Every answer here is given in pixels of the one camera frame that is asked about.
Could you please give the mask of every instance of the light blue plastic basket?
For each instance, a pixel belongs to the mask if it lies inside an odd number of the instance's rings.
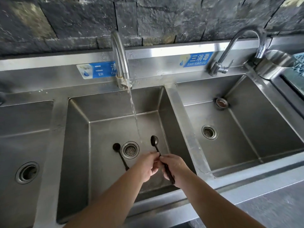
[[[304,78],[304,53],[293,55],[299,62],[292,68],[300,77]]]

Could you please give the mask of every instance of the black spoon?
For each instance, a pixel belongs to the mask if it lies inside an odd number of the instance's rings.
[[[156,148],[156,151],[159,153],[159,156],[161,156],[161,153],[159,152],[159,150],[157,148],[157,144],[158,144],[158,137],[152,135],[151,136],[151,145]],[[171,172],[169,170],[169,166],[167,164],[165,164],[165,163],[163,163],[163,165],[165,167],[165,172],[166,172],[166,174],[167,174],[167,176],[168,176],[171,184],[174,185],[175,184],[175,180],[174,180],[174,178],[173,178],[173,176],[172,176],[172,174],[171,174]]]
[[[120,144],[119,143],[114,143],[113,144],[113,150],[115,150],[116,152],[119,153],[119,156],[121,157],[121,160],[123,161],[123,164],[124,164],[124,166],[126,168],[126,171],[127,171],[129,169],[129,167],[128,167],[127,163],[125,162],[123,156],[120,153]]]

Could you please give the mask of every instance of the sink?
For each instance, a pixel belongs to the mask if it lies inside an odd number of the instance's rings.
[[[304,150],[301,139],[246,75],[176,86],[215,177]],[[220,109],[215,104],[218,97],[229,107]]]
[[[127,91],[71,98],[62,159],[57,222],[62,224],[108,189],[125,167],[131,167],[141,153],[155,150],[150,137],[159,139],[162,154],[181,156],[195,172],[169,97],[163,86],[132,89],[138,128]],[[158,171],[143,184],[136,201],[176,190]]]
[[[0,107],[0,227],[32,227],[53,101]]]

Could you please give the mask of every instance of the metal pot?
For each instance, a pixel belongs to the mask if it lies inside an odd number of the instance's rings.
[[[280,50],[268,50],[255,72],[262,78],[272,80],[285,69],[292,68],[297,60],[290,54]]]

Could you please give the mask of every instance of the forearm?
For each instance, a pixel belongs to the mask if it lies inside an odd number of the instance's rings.
[[[264,228],[192,172],[185,174],[182,190],[207,228]]]
[[[134,165],[92,205],[81,211],[65,228],[119,227],[123,224],[142,186],[142,177]]]

